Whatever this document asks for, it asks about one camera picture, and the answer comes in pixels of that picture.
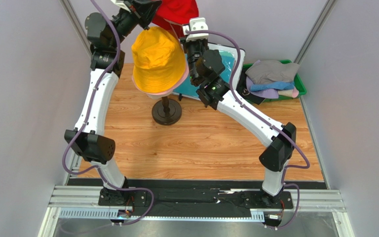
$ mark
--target red hat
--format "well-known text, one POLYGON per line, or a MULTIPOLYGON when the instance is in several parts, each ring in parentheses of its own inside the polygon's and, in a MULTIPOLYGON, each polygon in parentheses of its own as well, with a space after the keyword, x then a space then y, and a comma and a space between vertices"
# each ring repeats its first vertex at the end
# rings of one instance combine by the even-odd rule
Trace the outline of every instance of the red hat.
POLYGON ((199 16, 197 2, 195 0, 162 1, 163 3, 157 10, 152 22, 167 31, 174 31, 179 38, 183 37, 184 33, 181 26, 188 24, 191 18, 199 16))

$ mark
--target green basket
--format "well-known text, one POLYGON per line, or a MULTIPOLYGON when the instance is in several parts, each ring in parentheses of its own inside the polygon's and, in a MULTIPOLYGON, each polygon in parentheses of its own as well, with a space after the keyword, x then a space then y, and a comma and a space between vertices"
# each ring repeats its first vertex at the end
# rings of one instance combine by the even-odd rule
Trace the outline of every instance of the green basket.
MULTIPOLYGON (((280 62, 282 64, 288 64, 288 63, 291 63, 292 61, 290 61, 289 59, 286 59, 286 60, 280 60, 280 62)), ((253 65, 253 63, 244 64, 242 68, 243 69, 248 69, 252 65, 253 65)), ((305 85, 303 84, 303 82, 301 80, 301 77, 299 77, 299 74, 296 73, 295 79, 293 81, 295 82, 296 89, 299 91, 299 95, 296 98, 299 98, 301 95, 305 95, 306 94, 306 88, 305 88, 305 85)), ((263 102, 271 102, 271 101, 279 101, 279 100, 290 100, 290 99, 294 99, 294 98, 280 95, 278 97, 278 99, 265 99, 263 102)))

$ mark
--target blue cloth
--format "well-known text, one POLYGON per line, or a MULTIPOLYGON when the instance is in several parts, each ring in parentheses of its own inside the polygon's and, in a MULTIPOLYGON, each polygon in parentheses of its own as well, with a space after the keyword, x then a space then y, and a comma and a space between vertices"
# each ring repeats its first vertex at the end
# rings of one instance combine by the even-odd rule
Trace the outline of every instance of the blue cloth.
POLYGON ((295 88, 294 82, 282 82, 276 81, 270 84, 254 84, 251 86, 251 91, 260 91, 267 89, 276 89, 276 90, 291 90, 295 88))
MULTIPOLYGON (((233 68, 235 58, 233 57, 233 55, 230 52, 226 52, 226 51, 220 51, 220 56, 222 57, 222 63, 225 66, 225 70, 220 74, 220 76, 222 77, 222 79, 224 81, 229 83, 230 72, 233 68)), ((173 90, 173 92, 198 98, 198 95, 196 92, 197 89, 198 89, 198 87, 191 85, 190 76, 188 75, 187 79, 182 84, 180 84, 178 87, 176 87, 173 90)))

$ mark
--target wall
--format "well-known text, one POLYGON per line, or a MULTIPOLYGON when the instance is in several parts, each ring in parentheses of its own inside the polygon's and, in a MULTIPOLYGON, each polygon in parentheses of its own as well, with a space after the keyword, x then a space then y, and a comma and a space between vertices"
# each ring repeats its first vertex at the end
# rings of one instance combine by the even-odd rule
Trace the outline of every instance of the wall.
MULTIPOLYGON (((95 12, 89 0, 70 0, 82 26, 95 12)), ((119 8, 110 0, 97 0, 108 16, 119 8)), ((247 52, 246 62, 257 59, 291 59, 300 51, 326 0, 198 0, 200 16, 210 30, 228 34, 247 52)), ((137 27, 122 43, 125 62, 133 62, 131 45, 140 33, 137 27)), ((225 39, 210 37, 210 42, 230 45, 225 39)))
POLYGON ((0 237, 35 237, 89 82, 58 1, 0 0, 0 237))
POLYGON ((356 236, 379 236, 379 1, 338 1, 300 76, 328 181, 356 236))

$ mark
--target wood grain surface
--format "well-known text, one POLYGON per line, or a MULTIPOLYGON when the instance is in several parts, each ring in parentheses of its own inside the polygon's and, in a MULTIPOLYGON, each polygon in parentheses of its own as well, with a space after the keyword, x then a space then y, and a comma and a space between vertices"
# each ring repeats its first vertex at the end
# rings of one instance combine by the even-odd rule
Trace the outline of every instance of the wood grain surface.
MULTIPOLYGON (((152 118, 157 101, 137 90, 131 80, 133 64, 125 64, 112 94, 105 136, 116 142, 115 160, 128 178, 262 180, 258 156, 265 147, 242 125, 225 114, 184 98, 181 119, 161 126, 152 118)), ((297 144, 311 168, 289 169, 287 180, 323 180, 299 99, 256 106, 283 124, 298 129, 297 144)), ((296 151, 290 164, 304 165, 296 151)), ((89 167, 83 161, 80 170, 89 167)), ((81 177, 99 177, 95 170, 81 177)))

